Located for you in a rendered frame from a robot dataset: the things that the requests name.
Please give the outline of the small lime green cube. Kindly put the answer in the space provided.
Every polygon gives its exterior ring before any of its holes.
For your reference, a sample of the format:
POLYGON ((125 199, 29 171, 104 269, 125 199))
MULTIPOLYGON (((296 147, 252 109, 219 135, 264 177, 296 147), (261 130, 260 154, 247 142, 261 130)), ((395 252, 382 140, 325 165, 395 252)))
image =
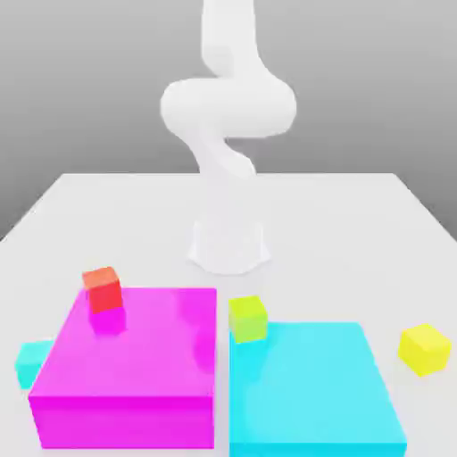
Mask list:
POLYGON ((228 324, 237 344, 267 337, 268 313, 258 295, 232 298, 228 301, 228 324))

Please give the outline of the small red cube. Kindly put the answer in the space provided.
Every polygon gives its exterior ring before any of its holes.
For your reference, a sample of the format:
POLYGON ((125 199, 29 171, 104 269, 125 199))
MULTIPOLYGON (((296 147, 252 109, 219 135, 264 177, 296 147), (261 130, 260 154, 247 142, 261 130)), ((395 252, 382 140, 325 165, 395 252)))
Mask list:
POLYGON ((82 279, 93 314, 122 306, 120 279, 113 267, 85 271, 82 279))

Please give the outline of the small yellow cube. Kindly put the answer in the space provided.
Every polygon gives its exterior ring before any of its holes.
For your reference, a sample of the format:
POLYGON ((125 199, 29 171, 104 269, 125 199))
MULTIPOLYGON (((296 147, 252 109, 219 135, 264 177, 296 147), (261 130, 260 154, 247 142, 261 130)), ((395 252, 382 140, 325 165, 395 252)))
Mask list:
POLYGON ((443 370, 450 357, 452 342, 429 324, 402 331, 399 358, 418 376, 443 370))

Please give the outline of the small cyan cube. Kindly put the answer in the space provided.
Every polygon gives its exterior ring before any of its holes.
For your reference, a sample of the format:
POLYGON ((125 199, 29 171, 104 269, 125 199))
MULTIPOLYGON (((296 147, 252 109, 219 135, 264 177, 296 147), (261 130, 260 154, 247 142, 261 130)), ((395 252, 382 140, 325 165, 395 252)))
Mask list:
POLYGON ((14 364, 21 389, 28 390, 32 387, 53 344, 53 340, 43 340, 21 345, 14 364))

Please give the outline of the large magenta box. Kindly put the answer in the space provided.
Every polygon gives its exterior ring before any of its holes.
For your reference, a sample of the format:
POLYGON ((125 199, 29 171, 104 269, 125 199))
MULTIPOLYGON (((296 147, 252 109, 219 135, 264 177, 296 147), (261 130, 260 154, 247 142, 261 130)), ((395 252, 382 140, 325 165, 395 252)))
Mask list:
POLYGON ((80 293, 29 392, 45 449, 211 449, 217 292, 124 288, 94 314, 80 293))

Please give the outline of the large cyan box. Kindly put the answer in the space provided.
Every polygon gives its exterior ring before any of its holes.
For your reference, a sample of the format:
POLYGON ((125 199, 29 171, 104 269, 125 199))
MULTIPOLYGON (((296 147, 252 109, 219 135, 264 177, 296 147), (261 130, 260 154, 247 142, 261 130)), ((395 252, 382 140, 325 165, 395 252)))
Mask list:
POLYGON ((229 457, 405 457, 407 438, 356 322, 271 322, 229 343, 229 457))

